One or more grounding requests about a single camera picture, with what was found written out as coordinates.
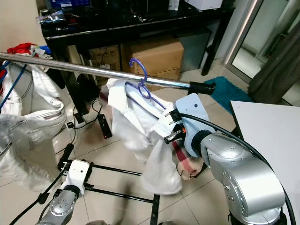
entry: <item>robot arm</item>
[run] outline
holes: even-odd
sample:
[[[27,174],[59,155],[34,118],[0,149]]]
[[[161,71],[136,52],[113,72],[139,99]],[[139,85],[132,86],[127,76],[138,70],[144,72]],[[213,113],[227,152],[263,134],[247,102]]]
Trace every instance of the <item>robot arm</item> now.
[[[272,169],[236,140],[216,133],[206,124],[180,117],[180,113],[185,113],[208,120],[196,94],[176,101],[176,108],[168,115],[174,122],[182,122],[187,152],[202,157],[216,180],[223,184],[231,217],[244,225],[276,224],[285,194]],[[165,142],[177,137],[182,137],[180,131],[166,137]]]
[[[271,168],[254,157],[238,141],[216,133],[203,123],[181,118],[178,113],[208,120],[208,115],[196,94],[176,102],[177,113],[170,113],[174,122],[184,127],[185,148],[194,157],[202,157],[213,176],[223,184],[231,221],[243,225],[275,225],[285,203],[284,190]],[[169,143],[183,132],[165,138]],[[36,225],[65,225],[72,216],[76,200],[83,195],[89,163],[74,160],[62,192],[52,200],[47,214]]]
[[[74,206],[84,194],[84,180],[90,164],[74,160],[69,168],[66,181],[61,185],[62,191],[54,198],[46,215],[36,225],[65,225],[73,214]]]
[[[237,141],[221,134],[202,139],[201,156],[223,184],[231,214],[242,224],[272,225],[285,203],[274,172]]]

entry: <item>electrical cord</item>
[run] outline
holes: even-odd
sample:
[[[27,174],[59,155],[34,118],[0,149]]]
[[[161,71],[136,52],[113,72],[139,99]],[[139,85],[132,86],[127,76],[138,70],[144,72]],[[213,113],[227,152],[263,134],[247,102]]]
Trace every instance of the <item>electrical cord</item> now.
[[[38,198],[30,205],[28,206],[23,212],[21,212],[9,225],[14,225],[26,212],[28,212],[33,206],[35,206],[47,193],[48,191],[53,187],[53,185],[59,180],[59,178],[63,175],[64,169],[59,173],[57,178],[50,184],[50,186],[41,194],[38,196]]]
[[[100,114],[100,111],[101,111],[101,109],[102,109],[102,106],[100,107],[99,111],[97,111],[97,110],[94,108],[94,103],[95,103],[95,102],[98,102],[98,101],[99,101],[99,99],[96,98],[96,99],[94,99],[93,102],[92,102],[92,109],[93,109],[94,111],[97,112],[97,117],[98,117],[98,115]],[[73,111],[72,111],[72,112],[73,112],[73,121],[74,121],[74,123],[75,123],[74,109],[75,109],[75,106],[74,106]],[[94,120],[92,120],[92,121],[90,121],[90,122],[84,124],[84,125],[81,126],[81,127],[73,127],[73,129],[74,129],[74,137],[73,137],[73,140],[71,141],[71,144],[73,144],[73,142],[75,141],[75,138],[76,138],[76,130],[77,130],[77,129],[81,129],[81,128],[85,127],[86,125],[95,122],[95,121],[97,120],[97,117],[96,117]],[[60,154],[60,153],[61,153],[62,151],[64,151],[65,149],[66,149],[66,148],[63,148],[62,150],[59,150],[58,152],[55,153],[55,155]]]
[[[196,116],[192,116],[192,115],[188,115],[188,114],[184,114],[184,113],[179,113],[179,116],[181,117],[185,117],[185,118],[188,118],[188,119],[192,119],[192,120],[196,120],[198,122],[201,122],[201,123],[204,123],[218,131],[221,131],[222,133],[224,133],[225,135],[227,135],[228,137],[240,142],[241,144],[243,144],[246,148],[249,149],[249,151],[255,155],[257,158],[259,158],[260,160],[262,160],[265,164],[268,165],[268,167],[272,169],[272,167],[270,166],[270,164],[268,163],[268,161],[262,156],[261,153],[259,153],[259,151],[257,151],[255,148],[253,148],[249,143],[247,143],[246,141],[240,139],[239,137],[233,135],[232,133],[230,133],[228,130],[225,130],[221,127],[219,127],[218,125],[216,124],[213,124],[209,121],[206,121],[204,119],[201,119],[199,117],[196,117]],[[295,215],[294,215],[294,212],[293,212],[293,208],[292,208],[292,204],[291,204],[291,201],[284,189],[284,187],[282,186],[283,188],[283,191],[285,193],[285,203],[286,203],[286,206],[287,206],[287,209],[288,209],[288,212],[289,212],[289,216],[290,216],[290,221],[291,221],[291,225],[296,225],[296,218],[295,218]]]
[[[47,208],[49,207],[49,205],[50,205],[50,203],[52,202],[52,200],[51,200],[51,201],[45,206],[45,208],[43,209],[41,215],[40,215],[39,218],[38,218],[38,222],[40,222],[40,221],[42,220],[43,215],[44,215],[45,211],[47,210]]]
[[[101,59],[100,65],[102,65],[102,63],[103,63],[103,58],[104,58],[104,55],[106,54],[107,48],[108,48],[108,46],[106,46],[104,53],[102,54],[102,59]]]

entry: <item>glass door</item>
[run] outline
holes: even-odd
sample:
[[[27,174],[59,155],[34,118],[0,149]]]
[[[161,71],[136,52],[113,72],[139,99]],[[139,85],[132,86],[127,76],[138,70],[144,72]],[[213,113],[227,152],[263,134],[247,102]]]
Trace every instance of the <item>glass door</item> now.
[[[249,17],[226,67],[247,83],[269,60],[278,44],[300,20],[299,0],[254,0]],[[300,106],[300,80],[283,97]]]

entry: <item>teal rug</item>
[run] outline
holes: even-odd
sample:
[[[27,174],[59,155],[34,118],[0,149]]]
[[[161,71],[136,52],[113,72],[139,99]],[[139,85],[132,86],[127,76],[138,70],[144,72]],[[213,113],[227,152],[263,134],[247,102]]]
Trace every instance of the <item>teal rug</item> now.
[[[215,82],[216,88],[211,97],[232,114],[230,101],[254,102],[246,92],[237,86],[233,85],[224,76],[218,76],[204,83],[211,84]]]

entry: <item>clothes rail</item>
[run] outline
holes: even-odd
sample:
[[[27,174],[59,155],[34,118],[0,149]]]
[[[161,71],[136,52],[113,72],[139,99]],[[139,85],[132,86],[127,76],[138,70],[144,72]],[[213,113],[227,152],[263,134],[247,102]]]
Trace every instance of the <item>clothes rail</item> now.
[[[119,71],[113,71],[102,68],[88,67],[78,64],[72,64],[68,62],[56,61],[56,60],[45,60],[34,57],[27,57],[9,53],[0,53],[0,59],[13,61],[13,62],[22,62],[27,64],[41,65],[53,69],[64,70],[69,72],[79,72],[83,74],[91,74],[95,76],[107,77],[107,78],[118,78],[127,81],[140,81],[144,78],[143,75],[136,75],[132,73],[125,73]],[[169,87],[169,88],[178,88],[185,90],[196,90],[196,93],[203,94],[212,94],[214,90],[214,85],[208,85],[197,82],[183,82],[169,79],[161,79],[156,77],[148,77],[146,84]]]

